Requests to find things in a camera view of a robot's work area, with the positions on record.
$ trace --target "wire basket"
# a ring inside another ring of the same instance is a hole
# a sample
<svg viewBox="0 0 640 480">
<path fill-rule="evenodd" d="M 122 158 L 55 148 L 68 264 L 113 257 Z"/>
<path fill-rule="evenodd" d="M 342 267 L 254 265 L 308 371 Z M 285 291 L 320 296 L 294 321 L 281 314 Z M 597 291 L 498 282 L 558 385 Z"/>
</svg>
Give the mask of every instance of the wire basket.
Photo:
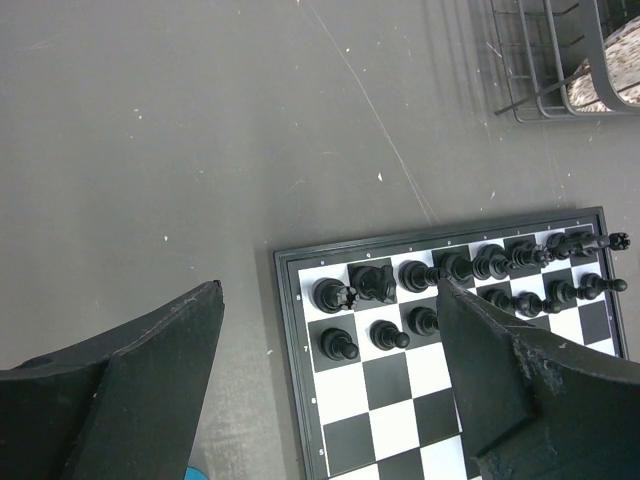
<svg viewBox="0 0 640 480">
<path fill-rule="evenodd" d="M 640 15 L 640 0 L 491 0 L 491 8 L 511 101 L 496 115 L 512 110 L 518 121 L 535 122 L 640 114 L 619 96 L 638 83 L 615 90 L 604 49 L 605 38 Z M 585 58 L 589 68 L 580 71 Z M 610 111 L 570 104 L 567 86 L 585 75 Z"/>
</svg>

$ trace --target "chess set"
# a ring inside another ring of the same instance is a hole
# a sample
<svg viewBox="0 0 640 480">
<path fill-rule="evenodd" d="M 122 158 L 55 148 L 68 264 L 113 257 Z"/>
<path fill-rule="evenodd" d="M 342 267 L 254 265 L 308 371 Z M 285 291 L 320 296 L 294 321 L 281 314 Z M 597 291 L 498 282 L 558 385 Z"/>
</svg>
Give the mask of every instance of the chess set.
<svg viewBox="0 0 640 480">
<path fill-rule="evenodd" d="M 480 478 L 440 341 L 438 280 L 627 358 L 627 283 L 611 252 L 628 248 L 588 208 L 276 252 L 307 478 Z"/>
</svg>

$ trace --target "blue object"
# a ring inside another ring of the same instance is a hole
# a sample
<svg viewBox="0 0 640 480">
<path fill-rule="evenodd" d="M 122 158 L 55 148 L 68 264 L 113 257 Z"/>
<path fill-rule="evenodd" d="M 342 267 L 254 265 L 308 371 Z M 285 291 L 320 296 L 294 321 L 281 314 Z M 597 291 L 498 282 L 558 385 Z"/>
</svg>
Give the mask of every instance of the blue object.
<svg viewBox="0 0 640 480">
<path fill-rule="evenodd" d="M 187 473 L 184 474 L 184 480 L 209 480 L 209 478 L 193 467 L 187 468 Z"/>
</svg>

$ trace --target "gray surface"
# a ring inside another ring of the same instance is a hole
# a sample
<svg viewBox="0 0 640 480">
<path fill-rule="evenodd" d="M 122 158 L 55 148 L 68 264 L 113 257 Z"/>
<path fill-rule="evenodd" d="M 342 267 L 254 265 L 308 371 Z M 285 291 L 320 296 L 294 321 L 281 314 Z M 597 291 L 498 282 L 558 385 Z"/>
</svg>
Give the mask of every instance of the gray surface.
<svg viewBox="0 0 640 480">
<path fill-rule="evenodd" d="M 640 123 L 487 113 L 476 3 L 0 0 L 0 367 L 220 278 L 194 460 L 296 479 L 273 250 L 558 206 L 634 235 Z"/>
</svg>

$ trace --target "checkered pattern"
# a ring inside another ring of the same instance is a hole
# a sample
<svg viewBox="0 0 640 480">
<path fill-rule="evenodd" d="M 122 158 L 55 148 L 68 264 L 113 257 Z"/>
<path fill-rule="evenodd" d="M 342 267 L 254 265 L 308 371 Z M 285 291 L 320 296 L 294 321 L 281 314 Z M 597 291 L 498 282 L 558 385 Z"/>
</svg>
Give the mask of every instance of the checkered pattern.
<svg viewBox="0 0 640 480">
<path fill-rule="evenodd" d="M 591 231 L 590 226 L 577 227 L 585 228 Z M 324 457 L 330 478 L 467 480 L 478 477 L 479 473 L 465 454 L 440 336 L 417 336 L 407 326 L 409 312 L 415 307 L 436 308 L 437 288 L 411 293 L 398 284 L 397 303 L 393 305 L 361 302 L 353 312 L 327 315 L 313 304 L 314 285 L 324 278 L 337 278 L 350 284 L 351 270 L 358 265 L 390 264 L 397 276 L 400 267 L 408 261 L 439 265 L 444 255 L 452 252 L 471 260 L 486 244 L 505 248 L 523 240 L 544 244 L 549 235 L 558 231 L 564 230 L 487 239 L 299 272 L 314 372 L 316 396 L 312 403 L 317 406 L 324 443 L 318 454 Z M 591 272 L 602 274 L 596 256 L 556 261 L 544 269 L 520 270 L 502 281 L 471 279 L 465 287 L 480 296 L 499 288 L 509 295 L 535 292 L 540 298 L 546 298 L 551 281 L 568 280 L 578 286 L 580 277 Z M 540 314 L 535 319 L 518 316 L 568 340 L 614 355 L 609 308 L 601 294 L 592 301 L 566 304 L 557 315 Z M 376 348 L 369 337 L 376 320 L 393 322 L 408 333 L 409 347 L 389 351 Z M 358 358 L 335 362 L 320 353 L 318 339 L 332 327 L 351 334 L 360 347 Z"/>
</svg>

